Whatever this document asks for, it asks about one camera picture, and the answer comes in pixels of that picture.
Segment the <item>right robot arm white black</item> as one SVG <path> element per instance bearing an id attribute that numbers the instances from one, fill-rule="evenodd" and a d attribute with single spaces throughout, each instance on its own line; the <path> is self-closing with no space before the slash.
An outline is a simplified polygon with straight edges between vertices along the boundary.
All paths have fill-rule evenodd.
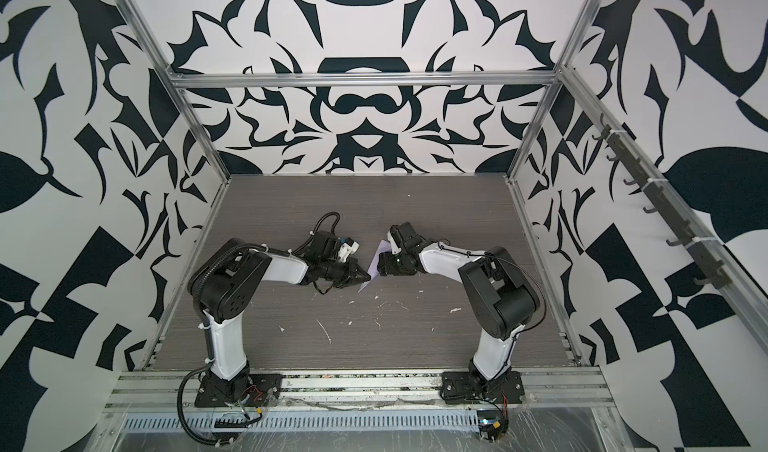
<path id="1" fill-rule="evenodd" d="M 380 276 L 436 275 L 464 287 L 482 329 L 470 372 L 482 382 L 502 377 L 519 336 L 541 307 L 532 282 L 506 249 L 455 248 L 421 236 L 408 222 L 391 226 L 387 240 L 390 249 L 379 254 Z"/>

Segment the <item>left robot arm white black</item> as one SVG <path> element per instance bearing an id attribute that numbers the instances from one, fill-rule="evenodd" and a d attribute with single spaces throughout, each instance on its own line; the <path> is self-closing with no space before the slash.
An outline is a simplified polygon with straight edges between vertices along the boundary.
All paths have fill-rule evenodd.
<path id="1" fill-rule="evenodd" d="M 205 331 L 207 364 L 214 376 L 231 382 L 248 369 L 243 345 L 243 314 L 263 282 L 330 289 L 362 285 L 371 276 L 355 252 L 359 244 L 325 231 L 314 232 L 296 250 L 233 238 L 224 243 L 192 276 L 188 286 L 193 308 Z"/>

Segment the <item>lilac square paper sheet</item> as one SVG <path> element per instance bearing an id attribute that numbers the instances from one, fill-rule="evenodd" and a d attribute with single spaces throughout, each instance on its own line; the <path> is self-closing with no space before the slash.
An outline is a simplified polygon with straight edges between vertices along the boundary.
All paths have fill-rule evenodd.
<path id="1" fill-rule="evenodd" d="M 377 249 L 374 253 L 374 256 L 371 260 L 371 263 L 367 269 L 367 274 L 370 276 L 370 278 L 364 282 L 358 289 L 358 292 L 361 293 L 376 277 L 379 276 L 378 266 L 380 263 L 380 256 L 382 253 L 390 252 L 391 251 L 391 244 L 388 241 L 382 240 Z"/>

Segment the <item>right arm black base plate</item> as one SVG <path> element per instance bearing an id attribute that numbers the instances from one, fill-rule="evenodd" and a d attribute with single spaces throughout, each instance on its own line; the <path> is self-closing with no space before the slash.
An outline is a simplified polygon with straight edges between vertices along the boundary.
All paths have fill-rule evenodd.
<path id="1" fill-rule="evenodd" d="M 525 389 L 519 372 L 507 370 L 486 380 L 479 372 L 444 372 L 441 374 L 440 398 L 447 404 L 463 404 L 482 399 L 500 404 L 521 404 Z"/>

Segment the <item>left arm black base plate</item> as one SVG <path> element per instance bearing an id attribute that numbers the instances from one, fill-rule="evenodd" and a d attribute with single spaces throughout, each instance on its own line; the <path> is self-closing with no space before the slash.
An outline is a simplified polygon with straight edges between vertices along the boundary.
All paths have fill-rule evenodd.
<path id="1" fill-rule="evenodd" d="M 278 399 L 284 376 L 277 373 L 247 374 L 242 372 L 231 380 L 224 380 L 206 372 L 198 386 L 194 405 L 197 408 L 216 408 L 241 404 L 245 407 L 265 406 Z"/>

